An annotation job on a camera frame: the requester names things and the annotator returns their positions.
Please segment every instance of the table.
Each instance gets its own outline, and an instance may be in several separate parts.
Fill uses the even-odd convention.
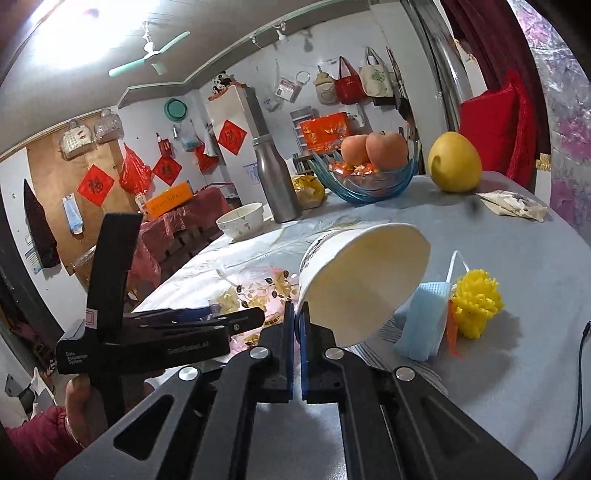
[[[482,192],[512,190],[531,196],[504,176],[485,172]],[[415,177],[396,199],[353,207],[330,195],[318,209],[284,225],[267,225],[248,241],[223,236],[162,284],[140,306],[206,304],[221,271],[275,265],[298,271],[304,239],[331,225],[408,222],[431,242],[424,281],[444,280],[452,252],[499,281],[506,304],[479,340],[459,339],[461,359],[447,348],[431,362],[449,398],[527,463],[540,479],[560,469],[573,427],[577,354],[591,317],[591,250],[555,212],[544,223],[496,216],[474,195],[444,194]],[[591,361],[587,348],[583,366]],[[584,430],[591,419],[591,381],[583,368]],[[249,479],[344,479],[337,408],[261,406],[255,419]]]

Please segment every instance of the beige bag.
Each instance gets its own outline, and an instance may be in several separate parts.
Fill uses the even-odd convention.
[[[77,120],[70,120],[68,130],[61,138],[60,148],[68,160],[92,150],[90,128],[86,125],[79,125]]]
[[[336,96],[335,79],[332,78],[328,73],[323,72],[318,67],[319,73],[314,80],[314,86],[316,87],[316,96],[318,101],[322,105],[334,105],[338,103]]]
[[[388,69],[376,52],[370,47],[365,49],[365,65],[359,71],[363,89],[368,97],[393,97],[394,90]]]

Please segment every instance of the orange box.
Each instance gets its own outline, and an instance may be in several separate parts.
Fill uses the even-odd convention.
[[[351,135],[345,112],[306,120],[300,127],[306,144],[316,153],[339,148],[343,139]]]
[[[146,202],[146,210],[152,220],[169,212],[173,208],[186,202],[193,196],[193,191],[188,182],[184,181],[176,187],[165,190],[160,195]]]

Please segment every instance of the blue surgical mask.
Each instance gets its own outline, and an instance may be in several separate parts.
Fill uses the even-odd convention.
[[[458,255],[468,271],[461,253],[456,250],[452,255],[446,280],[421,283],[414,292],[402,335],[394,345],[400,355],[416,361],[425,361],[430,355],[437,355],[445,332],[448,302],[452,293],[453,267]]]

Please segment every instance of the ceiling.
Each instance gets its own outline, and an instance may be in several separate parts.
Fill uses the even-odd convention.
[[[121,13],[121,3],[131,5],[127,15]],[[314,0],[65,0],[36,30],[0,86],[0,154],[69,118],[117,104],[127,87],[182,82],[240,38],[313,3]],[[85,9],[96,5],[103,24],[109,19],[116,28],[109,29],[107,22],[103,31],[93,31],[77,17],[81,4]],[[184,31],[191,35],[167,52],[167,74],[159,76],[150,65],[143,65],[110,78],[109,69],[145,54],[141,26],[144,18],[150,24],[156,48]]]

